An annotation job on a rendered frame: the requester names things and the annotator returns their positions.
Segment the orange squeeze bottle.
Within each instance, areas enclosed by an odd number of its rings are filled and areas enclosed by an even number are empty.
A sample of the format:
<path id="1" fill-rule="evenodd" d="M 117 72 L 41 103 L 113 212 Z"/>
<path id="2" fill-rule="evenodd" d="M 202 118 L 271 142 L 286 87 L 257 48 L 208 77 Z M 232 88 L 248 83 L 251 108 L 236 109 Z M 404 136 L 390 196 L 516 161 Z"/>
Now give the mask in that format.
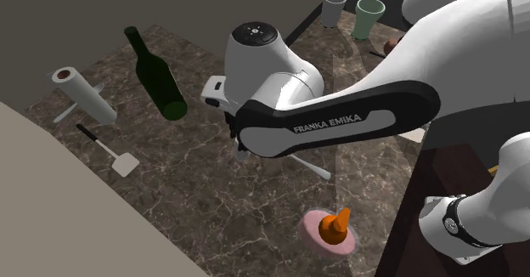
<path id="1" fill-rule="evenodd" d="M 344 207 L 337 215 L 328 215 L 319 223 L 319 235 L 330 245 L 341 244 L 347 237 L 351 211 Z"/>

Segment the white paper towel roll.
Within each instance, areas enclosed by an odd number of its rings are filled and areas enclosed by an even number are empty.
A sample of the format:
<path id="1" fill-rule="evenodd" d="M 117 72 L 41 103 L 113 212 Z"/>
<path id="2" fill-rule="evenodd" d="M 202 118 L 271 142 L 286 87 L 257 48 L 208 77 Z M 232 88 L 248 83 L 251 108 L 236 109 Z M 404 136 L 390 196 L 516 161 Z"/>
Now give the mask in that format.
<path id="1" fill-rule="evenodd" d="M 67 66 L 58 69 L 52 75 L 52 81 L 101 125 L 116 120 L 116 112 L 75 68 Z"/>

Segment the pink round plate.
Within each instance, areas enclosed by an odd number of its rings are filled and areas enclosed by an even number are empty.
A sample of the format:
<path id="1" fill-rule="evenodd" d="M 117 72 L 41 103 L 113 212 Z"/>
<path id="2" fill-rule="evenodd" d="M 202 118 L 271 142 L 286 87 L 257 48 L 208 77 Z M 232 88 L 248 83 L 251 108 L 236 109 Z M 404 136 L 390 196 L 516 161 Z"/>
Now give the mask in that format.
<path id="1" fill-rule="evenodd" d="M 319 223 L 328 215 L 337 215 L 324 209 L 307 211 L 298 224 L 298 233 L 306 247 L 323 257 L 345 257 L 357 248 L 358 235 L 351 224 L 348 224 L 346 239 L 338 245 L 330 245 L 319 235 Z"/>

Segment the grey cup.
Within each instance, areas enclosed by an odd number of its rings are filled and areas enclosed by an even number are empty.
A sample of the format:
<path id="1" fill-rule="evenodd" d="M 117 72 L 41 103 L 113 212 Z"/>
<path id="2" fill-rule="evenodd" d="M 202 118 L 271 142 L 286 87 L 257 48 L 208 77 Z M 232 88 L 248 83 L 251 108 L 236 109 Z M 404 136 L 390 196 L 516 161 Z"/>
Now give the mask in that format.
<path id="1" fill-rule="evenodd" d="M 323 0 L 321 25 L 333 28 L 337 25 L 347 0 Z"/>

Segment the grey paper roll holder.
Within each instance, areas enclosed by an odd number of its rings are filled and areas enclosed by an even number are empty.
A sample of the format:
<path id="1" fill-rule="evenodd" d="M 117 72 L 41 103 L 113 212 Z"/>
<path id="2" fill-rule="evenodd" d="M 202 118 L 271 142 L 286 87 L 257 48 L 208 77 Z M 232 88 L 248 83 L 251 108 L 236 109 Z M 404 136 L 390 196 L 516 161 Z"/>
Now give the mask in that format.
<path id="1" fill-rule="evenodd" d="M 100 84 L 96 85 L 93 87 L 93 89 L 97 92 L 97 93 L 100 93 L 103 89 L 104 89 L 104 83 L 101 82 Z M 71 105 L 69 108 L 67 108 L 66 110 L 64 110 L 61 114 L 59 114 L 58 116 L 56 116 L 54 119 L 53 119 L 53 123 L 57 123 L 57 122 L 60 122 L 61 120 L 63 120 L 66 116 L 68 116 L 75 108 L 77 107 L 77 103 L 74 103 L 73 105 Z"/>

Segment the dark brown robot stand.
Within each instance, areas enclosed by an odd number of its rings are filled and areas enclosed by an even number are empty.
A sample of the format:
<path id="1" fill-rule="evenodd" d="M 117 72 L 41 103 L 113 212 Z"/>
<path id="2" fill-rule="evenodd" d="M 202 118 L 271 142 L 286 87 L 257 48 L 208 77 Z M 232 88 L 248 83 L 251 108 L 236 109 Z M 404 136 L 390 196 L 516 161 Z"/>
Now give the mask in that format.
<path id="1" fill-rule="evenodd" d="M 468 144 L 422 150 L 375 277 L 530 277 L 530 240 L 460 265 L 434 250 L 420 232 L 418 219 L 427 196 L 473 195 L 492 180 Z"/>

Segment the pale green cup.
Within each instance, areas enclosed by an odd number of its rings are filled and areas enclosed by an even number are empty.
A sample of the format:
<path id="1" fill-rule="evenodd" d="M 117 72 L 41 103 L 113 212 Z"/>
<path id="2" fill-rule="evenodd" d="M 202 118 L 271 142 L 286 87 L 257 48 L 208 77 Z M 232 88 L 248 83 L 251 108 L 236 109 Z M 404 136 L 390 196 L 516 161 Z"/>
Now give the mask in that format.
<path id="1" fill-rule="evenodd" d="M 381 0 L 358 0 L 355 8 L 355 24 L 351 36 L 357 40 L 365 40 L 370 31 L 386 11 Z"/>

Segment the white spoon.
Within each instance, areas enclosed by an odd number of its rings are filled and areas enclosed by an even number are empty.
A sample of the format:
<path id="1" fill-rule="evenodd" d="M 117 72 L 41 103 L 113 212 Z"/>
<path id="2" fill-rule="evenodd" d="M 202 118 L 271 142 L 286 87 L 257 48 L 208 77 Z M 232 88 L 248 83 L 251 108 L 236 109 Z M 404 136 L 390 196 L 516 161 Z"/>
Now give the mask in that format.
<path id="1" fill-rule="evenodd" d="M 239 142 L 238 139 L 234 140 L 234 156 L 237 161 L 243 161 L 245 158 L 247 158 L 250 155 L 250 152 L 248 150 L 244 150 L 242 144 Z M 304 161 L 300 158 L 298 158 L 295 155 L 289 155 L 289 157 L 295 161 L 298 161 L 303 166 L 309 168 L 313 172 L 315 172 L 317 175 L 319 175 L 321 178 L 329 180 L 332 176 L 332 174 L 326 170 L 324 170 L 321 167 L 317 167 L 312 163 L 309 163 L 307 161 Z"/>

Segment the dark green glass bottle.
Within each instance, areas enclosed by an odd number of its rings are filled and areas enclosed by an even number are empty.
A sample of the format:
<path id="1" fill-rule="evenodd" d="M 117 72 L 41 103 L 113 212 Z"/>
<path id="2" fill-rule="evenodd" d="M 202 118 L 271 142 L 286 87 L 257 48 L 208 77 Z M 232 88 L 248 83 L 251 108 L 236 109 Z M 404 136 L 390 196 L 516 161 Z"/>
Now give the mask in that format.
<path id="1" fill-rule="evenodd" d="M 138 57 L 136 75 L 161 115 L 168 121 L 183 118 L 188 106 L 167 62 L 149 51 L 135 26 L 124 34 Z"/>

